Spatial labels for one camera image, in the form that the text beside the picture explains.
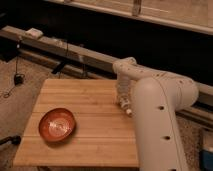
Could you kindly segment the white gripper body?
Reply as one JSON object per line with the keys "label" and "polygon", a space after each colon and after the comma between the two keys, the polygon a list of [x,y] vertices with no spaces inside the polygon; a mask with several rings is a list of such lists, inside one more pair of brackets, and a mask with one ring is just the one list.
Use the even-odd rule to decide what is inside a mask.
{"label": "white gripper body", "polygon": [[117,89],[117,98],[119,100],[129,98],[130,83],[131,81],[129,77],[124,75],[117,76],[116,89]]}

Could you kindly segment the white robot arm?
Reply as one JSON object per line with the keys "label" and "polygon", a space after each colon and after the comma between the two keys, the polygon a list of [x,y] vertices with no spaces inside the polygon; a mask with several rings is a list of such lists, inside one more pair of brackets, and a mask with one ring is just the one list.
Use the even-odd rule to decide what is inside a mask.
{"label": "white robot arm", "polygon": [[140,171],[189,171],[176,112],[199,95],[187,76],[139,65],[132,57],[113,63],[117,102],[134,119]]}

